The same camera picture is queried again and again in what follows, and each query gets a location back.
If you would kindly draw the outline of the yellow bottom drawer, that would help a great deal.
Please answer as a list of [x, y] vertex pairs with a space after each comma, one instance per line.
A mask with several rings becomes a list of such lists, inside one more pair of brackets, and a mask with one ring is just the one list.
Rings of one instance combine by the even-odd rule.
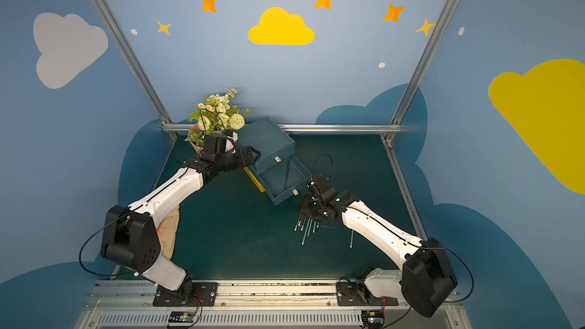
[[246, 175], [249, 176], [249, 178], [251, 179], [251, 181], [255, 185], [255, 187], [257, 187], [257, 189], [260, 191], [260, 193], [264, 193], [265, 192], [264, 186], [256, 178], [256, 176], [251, 172], [251, 170], [248, 167], [246, 167], [246, 168], [244, 168], [244, 171], [245, 171]]

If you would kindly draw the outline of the teal drawer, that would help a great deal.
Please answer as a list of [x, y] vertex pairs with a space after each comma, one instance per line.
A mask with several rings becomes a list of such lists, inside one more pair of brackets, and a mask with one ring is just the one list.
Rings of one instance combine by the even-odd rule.
[[287, 160], [278, 162], [258, 175], [259, 181], [275, 205], [306, 192], [306, 184], [311, 177], [307, 167], [295, 155], [290, 156], [288, 159], [290, 159], [290, 172], [286, 192], [283, 192], [283, 182]]

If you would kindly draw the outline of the teal drawer cabinet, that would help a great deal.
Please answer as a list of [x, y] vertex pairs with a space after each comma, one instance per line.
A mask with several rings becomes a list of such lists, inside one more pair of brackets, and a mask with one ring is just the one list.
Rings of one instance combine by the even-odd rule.
[[258, 179], [261, 172], [295, 153], [295, 141], [269, 117], [256, 120], [237, 131], [238, 142], [261, 152], [259, 160], [248, 168]]

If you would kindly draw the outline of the lone black pencil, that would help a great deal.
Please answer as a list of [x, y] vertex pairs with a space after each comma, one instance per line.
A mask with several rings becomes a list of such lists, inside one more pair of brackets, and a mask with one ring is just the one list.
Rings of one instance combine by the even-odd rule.
[[285, 177], [284, 177], [284, 182], [283, 182], [283, 192], [286, 192], [286, 190], [288, 189], [289, 172], [290, 172], [290, 159], [288, 159], [287, 163], [286, 163], [286, 171], [285, 171]]

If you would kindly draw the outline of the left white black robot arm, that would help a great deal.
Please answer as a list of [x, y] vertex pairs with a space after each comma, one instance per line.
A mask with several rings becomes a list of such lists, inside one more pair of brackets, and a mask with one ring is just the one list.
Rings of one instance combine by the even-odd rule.
[[157, 229], [175, 207], [222, 172], [248, 167], [261, 153], [251, 146], [236, 146], [215, 156], [198, 155], [153, 192], [128, 207], [114, 206], [106, 214], [101, 256], [124, 266], [168, 292], [192, 295], [192, 276], [161, 251]]

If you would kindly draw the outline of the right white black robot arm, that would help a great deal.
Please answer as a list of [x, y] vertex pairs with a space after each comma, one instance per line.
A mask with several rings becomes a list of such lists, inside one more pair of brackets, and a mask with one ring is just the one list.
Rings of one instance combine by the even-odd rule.
[[309, 184], [300, 207], [300, 224], [336, 219], [361, 235], [391, 259], [400, 270], [373, 268], [358, 278], [362, 300], [403, 299], [418, 314], [432, 317], [457, 287], [447, 250], [436, 239], [411, 235], [371, 210], [362, 200], [333, 187]]

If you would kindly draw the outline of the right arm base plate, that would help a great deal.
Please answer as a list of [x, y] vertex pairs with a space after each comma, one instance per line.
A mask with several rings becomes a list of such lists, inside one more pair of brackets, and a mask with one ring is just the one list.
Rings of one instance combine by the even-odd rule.
[[398, 306], [395, 298], [374, 297], [361, 283], [348, 280], [341, 280], [335, 285], [337, 301], [339, 306]]

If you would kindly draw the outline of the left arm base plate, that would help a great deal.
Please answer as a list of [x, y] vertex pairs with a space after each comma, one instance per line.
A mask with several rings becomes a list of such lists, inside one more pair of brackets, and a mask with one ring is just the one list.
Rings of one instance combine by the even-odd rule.
[[211, 307], [215, 304], [217, 289], [218, 283], [196, 281], [176, 291], [158, 286], [152, 305], [154, 307]]

